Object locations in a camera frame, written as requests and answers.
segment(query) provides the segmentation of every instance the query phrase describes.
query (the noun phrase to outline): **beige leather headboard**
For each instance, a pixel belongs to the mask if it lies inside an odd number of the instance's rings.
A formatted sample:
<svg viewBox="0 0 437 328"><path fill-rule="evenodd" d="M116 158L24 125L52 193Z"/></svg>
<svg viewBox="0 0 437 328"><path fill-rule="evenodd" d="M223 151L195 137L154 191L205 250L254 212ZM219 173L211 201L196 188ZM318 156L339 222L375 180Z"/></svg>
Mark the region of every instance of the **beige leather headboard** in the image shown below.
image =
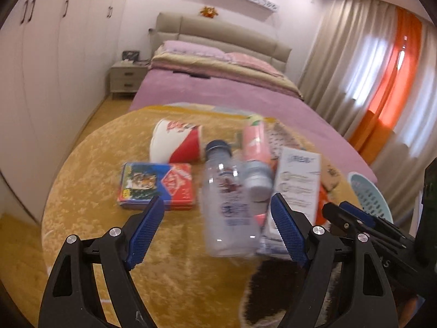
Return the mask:
<svg viewBox="0 0 437 328"><path fill-rule="evenodd" d="M226 53L237 51L268 62L284 72L291 49L246 28L201 16L161 12L151 38L152 55L165 40L208 45Z"/></svg>

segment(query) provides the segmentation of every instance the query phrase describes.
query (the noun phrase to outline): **beige curtain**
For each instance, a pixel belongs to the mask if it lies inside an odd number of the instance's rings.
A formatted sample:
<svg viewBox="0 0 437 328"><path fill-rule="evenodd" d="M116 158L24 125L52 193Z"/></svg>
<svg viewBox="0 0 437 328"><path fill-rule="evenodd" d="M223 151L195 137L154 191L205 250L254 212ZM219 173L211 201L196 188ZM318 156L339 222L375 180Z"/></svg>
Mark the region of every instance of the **beige curtain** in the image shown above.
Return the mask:
<svg viewBox="0 0 437 328"><path fill-rule="evenodd" d="M425 168L437 157L437 29L423 21L417 74L390 140L371 168L393 217L411 213Z"/></svg>
<svg viewBox="0 0 437 328"><path fill-rule="evenodd" d="M302 75L305 102L348 138L379 86L396 35L396 9L379 0L333 0Z"/></svg>

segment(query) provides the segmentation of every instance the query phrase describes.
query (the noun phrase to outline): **purple bed sheet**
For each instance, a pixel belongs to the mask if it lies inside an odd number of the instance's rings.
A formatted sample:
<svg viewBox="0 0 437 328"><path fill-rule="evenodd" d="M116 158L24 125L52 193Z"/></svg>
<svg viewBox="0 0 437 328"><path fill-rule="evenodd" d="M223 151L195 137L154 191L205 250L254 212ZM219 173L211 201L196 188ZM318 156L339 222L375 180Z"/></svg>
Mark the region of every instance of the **purple bed sheet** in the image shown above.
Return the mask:
<svg viewBox="0 0 437 328"><path fill-rule="evenodd" d="M229 107L274 117L314 143L345 176L356 171L377 182L373 171L355 149L298 98L223 78L196 78L153 69L141 84L129 110L175 102Z"/></svg>

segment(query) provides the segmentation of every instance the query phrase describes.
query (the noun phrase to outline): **nightstand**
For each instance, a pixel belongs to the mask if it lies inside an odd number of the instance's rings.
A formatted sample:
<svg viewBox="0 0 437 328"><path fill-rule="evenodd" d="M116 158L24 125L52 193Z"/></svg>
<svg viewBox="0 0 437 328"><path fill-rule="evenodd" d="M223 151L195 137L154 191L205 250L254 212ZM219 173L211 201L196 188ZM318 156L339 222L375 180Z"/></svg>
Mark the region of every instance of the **nightstand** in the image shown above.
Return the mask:
<svg viewBox="0 0 437 328"><path fill-rule="evenodd" d="M112 97L115 93L136 93L148 71L149 64L138 65L118 61L112 65L110 71Z"/></svg>

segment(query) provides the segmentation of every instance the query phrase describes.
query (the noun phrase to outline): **light blue laundry basket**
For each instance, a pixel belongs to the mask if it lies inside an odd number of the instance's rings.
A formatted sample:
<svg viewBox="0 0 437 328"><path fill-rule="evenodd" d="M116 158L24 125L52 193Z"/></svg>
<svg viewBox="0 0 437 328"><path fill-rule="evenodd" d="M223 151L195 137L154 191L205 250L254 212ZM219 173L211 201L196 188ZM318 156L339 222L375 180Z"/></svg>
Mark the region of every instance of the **light blue laundry basket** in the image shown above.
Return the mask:
<svg viewBox="0 0 437 328"><path fill-rule="evenodd" d="M381 192L370 180L359 173L352 172L348 174L347 181L357 195L364 212L393 223L390 208Z"/></svg>

